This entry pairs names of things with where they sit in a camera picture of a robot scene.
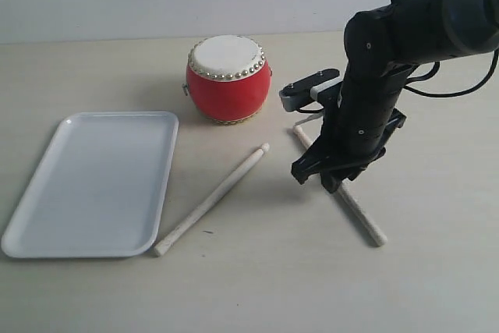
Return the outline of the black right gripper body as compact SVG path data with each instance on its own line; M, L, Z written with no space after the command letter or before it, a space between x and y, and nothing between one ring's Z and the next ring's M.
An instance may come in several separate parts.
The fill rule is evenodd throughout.
M405 121L395 106L406 80L406 64L380 73L349 62L338 94L324 107L311 147L311 173L353 180L382 158L391 134Z

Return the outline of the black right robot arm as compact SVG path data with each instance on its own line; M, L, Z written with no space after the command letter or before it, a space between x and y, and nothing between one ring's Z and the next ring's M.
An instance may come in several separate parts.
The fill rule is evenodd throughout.
M421 65L435 74L444 60L498 53L498 0L391 0L348 21L344 48L343 73L324 69L279 93L287 112L320 105L320 135L291 173L298 182L319 175L329 192L384 156L405 122L397 100Z

